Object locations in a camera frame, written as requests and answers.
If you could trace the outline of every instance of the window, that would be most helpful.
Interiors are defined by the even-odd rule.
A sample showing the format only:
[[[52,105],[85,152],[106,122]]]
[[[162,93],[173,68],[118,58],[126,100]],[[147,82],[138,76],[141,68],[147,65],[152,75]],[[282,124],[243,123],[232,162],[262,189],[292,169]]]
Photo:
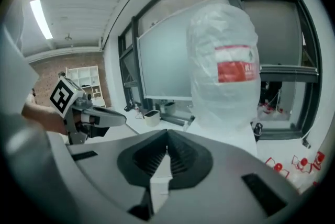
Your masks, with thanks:
[[[134,53],[131,51],[124,58],[123,62],[126,66],[127,71],[129,72],[133,81],[136,81],[136,70],[135,70],[135,62],[134,62]]]
[[[258,35],[261,64],[301,65],[303,38],[296,4],[282,0],[244,0]]]
[[[264,128],[296,126],[305,98],[305,82],[261,82],[258,119]]]
[[[126,48],[132,45],[132,36],[131,36],[131,29],[126,33]]]
[[[140,93],[138,87],[131,87],[132,100],[136,103],[141,103]]]
[[[123,42],[119,43],[123,46],[119,53],[126,99],[137,103],[150,100],[154,105],[174,102],[172,118],[189,118],[192,97],[186,29],[194,13],[212,2],[222,0],[159,0],[146,8],[144,14],[141,11],[140,18],[132,19],[134,37],[138,40],[132,40],[130,30],[124,32]],[[304,3],[302,0],[224,2],[243,9],[258,34],[261,64],[258,118],[264,127],[262,137],[302,137],[315,119],[322,68],[316,31]]]
[[[160,0],[139,19],[139,35],[169,15],[204,0]]]

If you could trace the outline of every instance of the clear plastic bottle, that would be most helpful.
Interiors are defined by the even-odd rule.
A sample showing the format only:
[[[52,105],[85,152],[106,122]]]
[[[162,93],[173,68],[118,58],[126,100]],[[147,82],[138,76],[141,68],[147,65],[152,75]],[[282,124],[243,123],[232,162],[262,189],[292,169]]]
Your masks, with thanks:
[[[257,117],[260,97],[258,36],[249,16],[225,3],[191,19],[187,51],[193,114],[208,130],[231,130]]]

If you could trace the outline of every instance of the red bottle cap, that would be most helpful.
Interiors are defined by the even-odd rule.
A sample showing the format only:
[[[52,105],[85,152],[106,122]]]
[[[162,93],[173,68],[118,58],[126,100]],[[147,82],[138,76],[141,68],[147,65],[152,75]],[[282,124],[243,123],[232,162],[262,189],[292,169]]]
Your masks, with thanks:
[[[300,164],[301,164],[302,166],[305,166],[307,163],[308,163],[308,161],[307,161],[306,158],[303,158],[303,159],[301,160],[301,162],[300,162]]]
[[[325,155],[322,152],[318,151],[318,162],[321,163],[324,160],[324,158]]]
[[[280,171],[281,169],[283,168],[283,165],[281,163],[277,163],[275,166],[274,166],[274,170],[277,170],[277,171]]]

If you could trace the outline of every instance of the ceiling lamp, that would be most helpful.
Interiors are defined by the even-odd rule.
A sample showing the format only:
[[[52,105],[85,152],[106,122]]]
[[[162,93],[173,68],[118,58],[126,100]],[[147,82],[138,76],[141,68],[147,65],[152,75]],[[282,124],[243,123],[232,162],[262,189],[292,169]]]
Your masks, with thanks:
[[[72,40],[72,38],[70,37],[70,34],[68,34],[68,36],[65,37],[65,40],[68,42]]]
[[[31,10],[33,12],[33,15],[35,16],[35,19],[37,21],[37,24],[40,27],[44,37],[47,40],[52,39],[52,34],[51,34],[50,29],[48,27],[46,18],[44,17],[41,1],[40,0],[31,1],[30,6],[31,6]]]

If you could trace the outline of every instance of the red label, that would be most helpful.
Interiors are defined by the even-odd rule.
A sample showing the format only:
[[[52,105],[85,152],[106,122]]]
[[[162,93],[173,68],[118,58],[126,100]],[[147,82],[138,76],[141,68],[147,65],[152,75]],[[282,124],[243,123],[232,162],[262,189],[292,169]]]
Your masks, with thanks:
[[[245,82],[257,78],[254,52],[249,46],[226,46],[215,48],[218,81]]]

